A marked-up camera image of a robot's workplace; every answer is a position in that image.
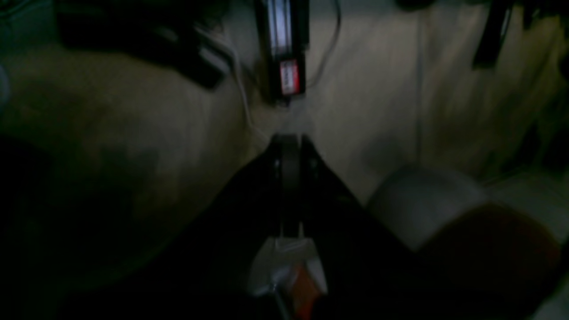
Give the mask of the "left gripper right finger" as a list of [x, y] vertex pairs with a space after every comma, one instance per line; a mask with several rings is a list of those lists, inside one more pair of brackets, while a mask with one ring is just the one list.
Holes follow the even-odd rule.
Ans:
[[364, 288], [426, 313], [524, 317], [534, 226], [451, 170], [405, 167], [363, 208], [307, 136], [291, 137], [291, 234], [307, 232], [333, 292]]

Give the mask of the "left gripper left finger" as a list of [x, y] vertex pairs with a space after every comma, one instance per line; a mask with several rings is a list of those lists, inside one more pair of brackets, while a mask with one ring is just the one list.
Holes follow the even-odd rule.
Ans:
[[283, 148], [275, 135], [164, 249], [118, 281], [77, 293], [60, 320], [278, 320], [275, 299], [247, 292], [262, 245], [283, 231]]

